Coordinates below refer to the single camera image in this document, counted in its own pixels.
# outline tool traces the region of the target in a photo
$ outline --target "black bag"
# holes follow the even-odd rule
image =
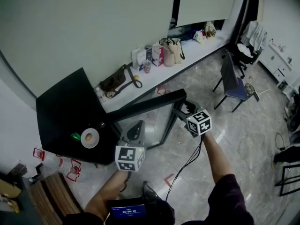
[[[100,88],[104,91],[105,95],[108,98],[114,98],[115,96],[117,96],[119,93],[121,93],[121,91],[128,87],[130,84],[134,84],[135,87],[137,88],[141,88],[143,86],[143,84],[139,81],[139,80],[135,80],[133,77],[133,74],[130,70],[130,66],[132,65],[132,63],[130,64],[124,64],[122,67],[120,67],[114,74],[110,75],[108,78],[106,78],[105,80],[101,81],[99,83]],[[118,91],[116,91],[116,88],[118,88],[119,86],[121,86],[125,81],[126,81],[126,77],[124,74],[124,70],[127,69],[129,76],[131,78],[131,81],[126,83],[125,85],[123,85],[122,87],[119,88]]]

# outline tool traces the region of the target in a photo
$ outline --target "white cabinet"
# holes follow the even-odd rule
[[[282,75],[282,73],[279,70],[277,70],[273,75],[279,83],[281,83],[285,79],[285,77]]]
[[[287,62],[283,54],[272,43],[263,50],[258,60],[274,75],[278,85],[292,71],[292,65]]]

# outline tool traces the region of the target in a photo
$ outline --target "bottle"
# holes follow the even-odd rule
[[[106,101],[105,94],[99,87],[96,87],[96,95],[101,103]]]

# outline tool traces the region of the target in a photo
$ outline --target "dark sleeve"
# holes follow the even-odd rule
[[[103,225],[103,222],[101,218],[89,212],[66,215],[62,222],[62,225],[76,225],[76,224]]]
[[[207,224],[254,225],[246,210],[244,196],[233,174],[222,177],[208,198],[210,211]]]

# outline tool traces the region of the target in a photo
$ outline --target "hanging clothes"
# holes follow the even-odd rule
[[[251,21],[245,28],[241,42],[245,46],[252,45],[254,51],[258,51],[261,47],[265,48],[268,45],[268,33],[264,26],[258,21]]]

